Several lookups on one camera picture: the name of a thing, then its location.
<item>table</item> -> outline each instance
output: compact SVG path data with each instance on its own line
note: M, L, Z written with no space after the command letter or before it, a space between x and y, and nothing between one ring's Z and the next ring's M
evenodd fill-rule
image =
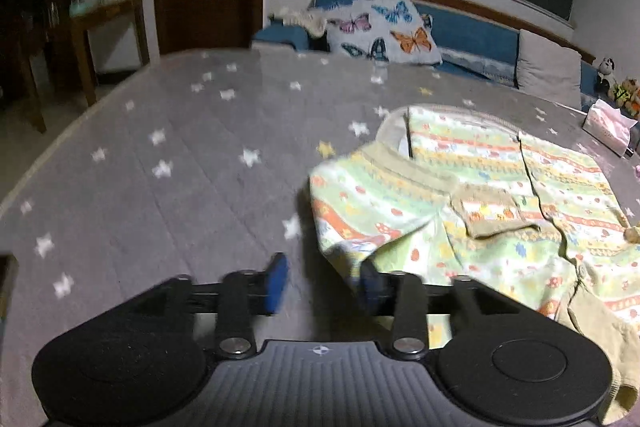
M30 367L47 341L178 273L215 282L285 251L283 309L258 322L258 343L383 337L318 252L306 177L328 144L350 153L374 138L385 109L412 103L469 107L582 147L622 209L640 216L638 158L593 140L584 115L517 90L290 50L163 57L85 112L0 205L0 250L20 263L2 352L3 425L44 421ZM203 343L208 331L201 320ZM637 424L640 408L632 416Z
M78 59L82 89L84 89L86 102L89 106L94 105L96 102L96 78L87 32L130 12L133 13L135 19L134 26L136 28L136 41L138 42L140 61L145 66L149 63L149 50L146 43L142 0L117 0L108 4L96 5L88 12L70 19L71 39Z

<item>yellow star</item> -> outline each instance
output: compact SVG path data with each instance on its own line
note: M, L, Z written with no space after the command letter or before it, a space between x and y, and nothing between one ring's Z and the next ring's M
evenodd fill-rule
M334 147L331 145L331 142L320 142L316 150L320 153L322 158L329 158L331 156L335 156Z

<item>wooden table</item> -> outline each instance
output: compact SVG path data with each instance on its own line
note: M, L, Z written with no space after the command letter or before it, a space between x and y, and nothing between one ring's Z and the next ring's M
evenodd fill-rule
M145 66L149 63L149 49L146 44L145 16L142 10L142 0L118 0L108 4L101 4L91 8L88 12L71 17L70 30L71 40L78 59L78 70L82 89L89 106L94 105L95 98L95 68L94 61L89 48L87 32L92 28L97 28L103 24L133 12L135 17L136 40L140 61Z

